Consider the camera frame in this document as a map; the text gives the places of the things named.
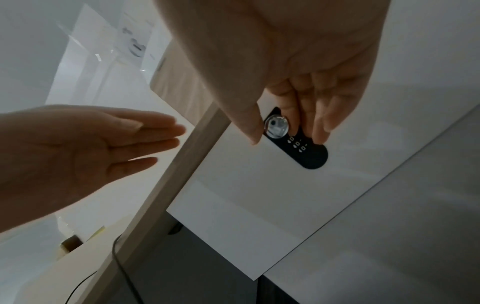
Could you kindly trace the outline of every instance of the hand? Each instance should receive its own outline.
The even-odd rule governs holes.
[[[257,143],[257,101],[324,143],[372,74],[390,0],[156,0],[221,108]]]
[[[0,232],[152,167],[156,158],[135,158],[177,147],[185,131],[172,116],[129,109],[0,114]]]

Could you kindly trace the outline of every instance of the black cable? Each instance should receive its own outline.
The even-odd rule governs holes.
[[[142,297],[140,296],[140,293],[139,291],[136,289],[134,283],[132,282],[132,280],[130,279],[129,275],[127,274],[127,272],[125,271],[125,269],[123,268],[122,264],[120,264],[120,261],[119,261],[119,258],[117,257],[117,253],[115,251],[115,248],[117,246],[117,242],[119,241],[120,237],[122,235],[120,234],[119,237],[116,238],[116,240],[113,242],[113,247],[111,249],[111,254],[113,256],[113,260],[116,262],[118,268],[120,269],[120,272],[123,274],[123,276],[125,277],[125,280],[126,280],[126,284],[128,285],[128,287],[130,288],[130,291],[133,293],[133,296],[135,297],[135,300],[138,304],[145,304],[144,300],[142,299]],[[95,273],[97,273],[97,271],[95,271],[94,273],[92,273],[91,275],[87,276],[83,281],[80,282],[80,284],[78,284],[75,289],[71,292],[70,296],[68,297],[68,299],[66,300],[65,304],[69,304],[69,301],[70,299],[72,298],[72,295],[75,293],[75,291],[83,284],[85,283],[86,280],[88,280],[89,278],[91,278]]]
[[[135,300],[138,304],[145,304],[144,300],[142,299],[142,297],[140,296],[140,293],[139,291],[135,288],[135,285],[134,283],[132,282],[132,280],[130,279],[129,275],[127,274],[127,272],[125,271],[125,269],[123,268],[122,264],[120,263],[119,261],[119,258],[117,257],[117,253],[115,252],[115,247],[117,246],[117,242],[119,241],[120,237],[122,235],[120,235],[119,237],[116,238],[116,240],[113,242],[113,247],[111,249],[111,254],[113,256],[113,259],[115,260],[118,268],[120,269],[120,272],[123,274],[123,276],[125,277],[125,280],[126,280],[126,284],[128,285],[128,287],[130,288],[130,291],[133,293],[133,296],[135,297]]]
[[[68,299],[66,300],[65,304],[69,304],[69,301],[70,299],[72,298],[72,295],[75,293],[75,291],[83,284],[85,283],[86,280],[88,280],[89,278],[91,278],[95,273],[97,273],[97,271],[95,271],[94,273],[92,273],[91,275],[87,276],[83,281],[80,282],[80,284],[78,284],[75,289],[70,293],[70,296],[68,297]]]

